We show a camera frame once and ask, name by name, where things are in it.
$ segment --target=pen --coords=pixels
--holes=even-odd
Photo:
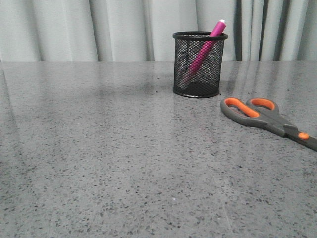
[[[214,27],[214,29],[212,30],[212,32],[210,33],[209,36],[219,36],[222,34],[223,30],[226,28],[226,24],[225,24],[225,20],[220,20],[216,26]],[[206,56],[208,55],[208,53],[210,52],[210,50],[212,49],[212,47],[215,45],[216,41],[206,41],[203,44],[203,47],[200,49],[199,53],[197,54],[196,58],[194,59],[194,61],[191,63],[191,65],[189,66],[189,70],[187,72],[187,75],[185,76],[184,80],[183,80],[183,84],[182,85],[182,89],[187,88],[187,86],[189,85],[192,77],[197,73],[197,71],[199,70],[200,66],[203,64],[204,59],[206,58]]]

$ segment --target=black mesh pen holder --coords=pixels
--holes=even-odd
[[[177,32],[173,92],[191,98],[208,98],[219,93],[224,40],[210,32]]]

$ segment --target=gray granite countertop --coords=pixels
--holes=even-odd
[[[268,97],[317,137],[317,62],[172,86],[172,62],[0,63],[0,237],[317,237],[317,152],[219,107]]]

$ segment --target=curtain fold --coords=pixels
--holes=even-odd
[[[0,0],[0,60],[174,61],[220,19],[224,61],[317,60],[316,0]]]

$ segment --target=orange-handled scissors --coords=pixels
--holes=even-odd
[[[237,98],[225,98],[220,107],[228,118],[239,124],[268,130],[317,151],[317,139],[298,131],[295,125],[281,116],[277,104],[270,99],[251,98],[244,104]]]

